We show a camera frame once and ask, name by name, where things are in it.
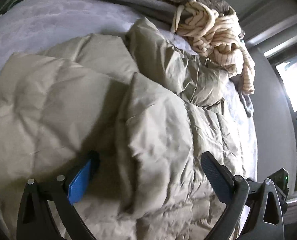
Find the bed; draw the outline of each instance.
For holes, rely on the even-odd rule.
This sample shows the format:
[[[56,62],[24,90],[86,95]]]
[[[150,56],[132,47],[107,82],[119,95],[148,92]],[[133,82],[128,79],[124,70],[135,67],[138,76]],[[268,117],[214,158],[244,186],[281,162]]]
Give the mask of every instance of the bed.
[[[110,0],[24,0],[0,17],[0,71],[14,52],[38,53],[89,33],[124,39],[131,26],[143,17],[177,48],[196,54],[182,37],[169,31],[169,23],[147,8]],[[253,119],[247,117],[233,82],[227,83],[223,97],[237,124],[241,147],[247,152],[243,160],[245,176],[256,180],[257,142]]]

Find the bolt head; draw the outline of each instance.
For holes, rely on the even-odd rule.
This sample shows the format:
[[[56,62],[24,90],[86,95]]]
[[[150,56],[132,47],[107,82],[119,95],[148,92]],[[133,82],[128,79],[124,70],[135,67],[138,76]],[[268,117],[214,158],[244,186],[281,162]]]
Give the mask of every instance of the bolt head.
[[[237,181],[237,182],[242,182],[243,181],[243,177],[241,175],[235,175],[234,176],[234,179]]]
[[[267,185],[271,186],[271,185],[273,185],[274,182],[273,182],[271,179],[266,179],[266,180],[265,180],[265,183],[266,183]]]
[[[32,185],[33,183],[34,183],[34,179],[29,179],[29,180],[28,180],[28,184],[29,184],[29,185]]]
[[[65,180],[65,176],[64,175],[59,175],[59,176],[56,177],[56,180],[58,182],[61,182],[61,181]]]

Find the gray wall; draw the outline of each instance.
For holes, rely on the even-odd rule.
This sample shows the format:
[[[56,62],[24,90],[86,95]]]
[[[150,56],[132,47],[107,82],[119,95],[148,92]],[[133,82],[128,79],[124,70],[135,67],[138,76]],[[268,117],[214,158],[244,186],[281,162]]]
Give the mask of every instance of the gray wall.
[[[284,91],[268,60],[257,48],[249,50],[255,61],[254,123],[258,142],[258,181],[280,168],[289,176],[290,195],[296,178],[296,142]]]

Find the comforter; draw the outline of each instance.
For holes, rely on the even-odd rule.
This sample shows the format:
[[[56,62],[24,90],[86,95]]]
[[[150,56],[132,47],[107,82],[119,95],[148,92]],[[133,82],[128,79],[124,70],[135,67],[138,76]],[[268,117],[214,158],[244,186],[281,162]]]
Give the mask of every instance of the comforter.
[[[90,34],[7,61],[0,214],[10,237],[27,179],[64,174],[90,150],[101,166],[75,208],[97,239],[203,239],[223,212],[199,159],[210,151],[244,175],[223,100],[228,72],[177,49],[147,19],[126,44]]]

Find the black bracket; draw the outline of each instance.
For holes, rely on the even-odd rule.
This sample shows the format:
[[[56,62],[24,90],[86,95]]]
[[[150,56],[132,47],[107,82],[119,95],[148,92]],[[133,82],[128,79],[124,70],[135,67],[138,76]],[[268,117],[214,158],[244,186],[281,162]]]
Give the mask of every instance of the black bracket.
[[[66,176],[58,176],[49,182],[38,183],[29,179],[22,195],[17,220],[17,240],[63,240],[48,205],[55,203],[58,214],[72,240],[96,240],[72,203],[79,200],[88,182],[100,164],[96,152],[79,165],[73,167]]]
[[[286,197],[279,198],[277,190],[282,190],[272,179],[258,183],[233,176],[210,152],[202,154],[201,166],[218,199],[227,205],[206,240],[229,239],[245,204],[250,213],[238,240],[284,240],[281,203]]]

